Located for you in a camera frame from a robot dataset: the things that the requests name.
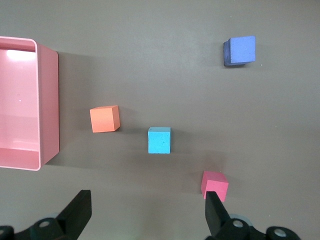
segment cube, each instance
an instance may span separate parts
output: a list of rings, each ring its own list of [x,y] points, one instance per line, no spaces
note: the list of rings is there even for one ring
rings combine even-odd
[[[223,44],[224,65],[234,66],[256,60],[256,37],[232,37]]]
[[[38,171],[59,152],[58,53],[0,36],[0,167]]]
[[[119,107],[99,106],[90,109],[92,131],[94,133],[114,132],[120,127]]]
[[[216,192],[221,202],[226,200],[229,182],[226,176],[221,172],[204,171],[201,192],[206,199],[207,192]]]
[[[148,131],[149,154],[169,154],[171,144],[170,127],[150,127]]]

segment gray table surface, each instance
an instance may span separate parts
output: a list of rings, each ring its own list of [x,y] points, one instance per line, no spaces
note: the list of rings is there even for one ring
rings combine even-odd
[[[81,189],[79,239],[202,240],[203,171],[259,231],[320,235],[320,1],[0,0],[0,36],[59,54],[60,153],[40,171],[0,169],[0,225],[61,211]],[[256,62],[223,65],[223,42],[256,36]],[[89,109],[119,105],[92,133]],[[148,128],[172,153],[148,154]]]

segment blue cube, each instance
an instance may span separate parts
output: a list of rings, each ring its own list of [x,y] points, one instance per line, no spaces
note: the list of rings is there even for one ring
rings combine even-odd
[[[256,60],[256,37],[232,37],[223,44],[224,65],[234,66]]]
[[[150,127],[148,131],[149,154],[169,154],[171,144],[170,127]]]

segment pink container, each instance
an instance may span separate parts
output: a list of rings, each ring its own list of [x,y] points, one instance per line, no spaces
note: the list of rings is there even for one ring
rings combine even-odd
[[[0,167],[38,171],[59,152],[58,54],[0,36]]]

